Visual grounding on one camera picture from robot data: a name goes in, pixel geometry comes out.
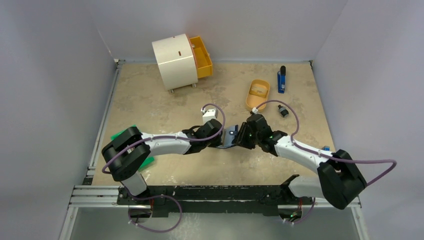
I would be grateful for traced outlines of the blue leather card holder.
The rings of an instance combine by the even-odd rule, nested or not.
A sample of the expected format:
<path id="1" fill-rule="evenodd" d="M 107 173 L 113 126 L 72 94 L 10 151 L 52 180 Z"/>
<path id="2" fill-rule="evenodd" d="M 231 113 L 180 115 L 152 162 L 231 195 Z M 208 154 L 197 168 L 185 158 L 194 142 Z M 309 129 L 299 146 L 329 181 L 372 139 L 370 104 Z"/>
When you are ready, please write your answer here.
<path id="1" fill-rule="evenodd" d="M 234 147 L 235 141 L 237 139 L 239 131 L 239 125 L 231 125 L 223 130 L 222 136 L 221 136 L 221 145 L 219 148 L 221 149 L 228 149 L 231 147 Z"/>

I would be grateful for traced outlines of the orange oval tray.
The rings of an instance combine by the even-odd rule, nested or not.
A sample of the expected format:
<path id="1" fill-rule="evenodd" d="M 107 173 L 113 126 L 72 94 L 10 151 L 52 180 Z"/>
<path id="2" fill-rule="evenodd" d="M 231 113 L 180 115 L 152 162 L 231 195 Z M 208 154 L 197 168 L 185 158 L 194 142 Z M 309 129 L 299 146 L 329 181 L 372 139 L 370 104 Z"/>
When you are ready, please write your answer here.
<path id="1" fill-rule="evenodd" d="M 269 82 L 262 79 L 252 80 L 245 100 L 246 109 L 251 111 L 254 107 L 268 101 L 270 89 Z"/>

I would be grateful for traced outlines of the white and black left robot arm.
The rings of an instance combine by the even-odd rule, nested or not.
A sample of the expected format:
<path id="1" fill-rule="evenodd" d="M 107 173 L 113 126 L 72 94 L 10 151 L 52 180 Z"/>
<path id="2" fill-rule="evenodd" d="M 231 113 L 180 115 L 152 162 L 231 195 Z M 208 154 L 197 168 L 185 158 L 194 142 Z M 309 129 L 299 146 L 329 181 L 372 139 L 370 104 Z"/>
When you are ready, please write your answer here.
<path id="1" fill-rule="evenodd" d="M 129 191 L 130 199 L 142 205 L 148 201 L 149 191 L 139 168 L 147 158 L 167 154 L 188 155 L 216 147 L 221 143 L 222 130 L 222 124 L 216 119 L 164 135 L 141 132 L 136 126 L 131 126 L 102 149 L 106 162 L 102 172 L 122 183 Z"/>

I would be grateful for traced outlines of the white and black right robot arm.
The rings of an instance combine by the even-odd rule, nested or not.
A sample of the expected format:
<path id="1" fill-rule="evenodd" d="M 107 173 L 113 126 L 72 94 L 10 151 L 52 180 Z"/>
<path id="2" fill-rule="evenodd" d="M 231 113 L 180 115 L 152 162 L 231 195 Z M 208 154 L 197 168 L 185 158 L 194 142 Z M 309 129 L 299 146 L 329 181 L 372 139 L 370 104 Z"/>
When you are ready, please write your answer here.
<path id="1" fill-rule="evenodd" d="M 316 174 L 315 177 L 295 176 L 284 183 L 280 196 L 288 204 L 301 197 L 321 198 L 343 210 L 367 187 L 348 152 L 326 151 L 291 139 L 283 131 L 273 131 L 261 114 L 253 114 L 241 124 L 233 143 L 250 150 L 260 147 L 266 153 L 294 161 Z"/>

